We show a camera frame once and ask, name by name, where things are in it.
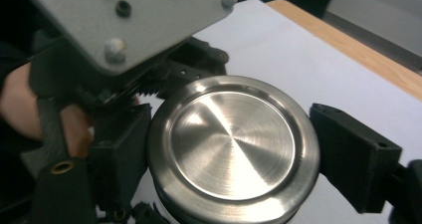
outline black screw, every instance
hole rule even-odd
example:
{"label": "black screw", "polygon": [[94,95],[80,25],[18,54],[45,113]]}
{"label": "black screw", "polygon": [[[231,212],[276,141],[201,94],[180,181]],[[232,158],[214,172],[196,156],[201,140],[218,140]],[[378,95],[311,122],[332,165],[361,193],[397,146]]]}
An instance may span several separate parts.
{"label": "black screw", "polygon": [[131,13],[130,4],[124,0],[120,0],[115,4],[115,12],[120,17],[129,17]]}

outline metal rim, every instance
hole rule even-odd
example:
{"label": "metal rim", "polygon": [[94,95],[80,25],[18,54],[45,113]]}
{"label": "metal rim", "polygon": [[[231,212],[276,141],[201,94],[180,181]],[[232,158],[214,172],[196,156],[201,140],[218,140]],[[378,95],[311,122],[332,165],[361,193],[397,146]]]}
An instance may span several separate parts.
{"label": "metal rim", "polygon": [[[183,174],[171,149],[174,124],[192,102],[221,92],[235,92],[265,100],[278,110],[295,133],[295,162],[265,193],[235,198],[207,193]],[[319,150],[311,122],[288,95],[266,83],[243,77],[213,77],[192,83],[166,100],[157,111],[148,138],[149,168],[164,206],[184,222],[286,222],[315,185]]]}

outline wooden table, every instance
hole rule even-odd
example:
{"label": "wooden table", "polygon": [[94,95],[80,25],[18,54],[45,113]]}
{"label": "wooden table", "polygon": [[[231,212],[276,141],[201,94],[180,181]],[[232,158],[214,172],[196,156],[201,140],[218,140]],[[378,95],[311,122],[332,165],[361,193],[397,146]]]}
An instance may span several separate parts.
{"label": "wooden table", "polygon": [[422,101],[421,76],[366,47],[288,1],[276,0],[267,4],[360,65]]}

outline round metal lid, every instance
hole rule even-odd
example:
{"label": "round metal lid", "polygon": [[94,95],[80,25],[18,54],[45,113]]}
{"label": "round metal lid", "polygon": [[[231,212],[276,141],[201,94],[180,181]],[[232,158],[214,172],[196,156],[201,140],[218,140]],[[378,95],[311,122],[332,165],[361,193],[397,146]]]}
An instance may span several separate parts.
{"label": "round metal lid", "polygon": [[301,107],[249,78],[192,83],[164,102],[148,138],[165,207],[185,222],[285,222],[318,174],[317,137]]}

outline brushed metal disc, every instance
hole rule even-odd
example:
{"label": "brushed metal disc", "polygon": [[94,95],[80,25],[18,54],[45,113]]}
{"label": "brushed metal disc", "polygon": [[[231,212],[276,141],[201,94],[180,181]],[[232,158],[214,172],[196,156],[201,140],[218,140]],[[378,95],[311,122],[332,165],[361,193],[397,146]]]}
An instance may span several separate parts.
{"label": "brushed metal disc", "polygon": [[285,93],[249,78],[188,85],[151,123],[149,168],[182,223],[284,223],[315,185],[311,122]]}

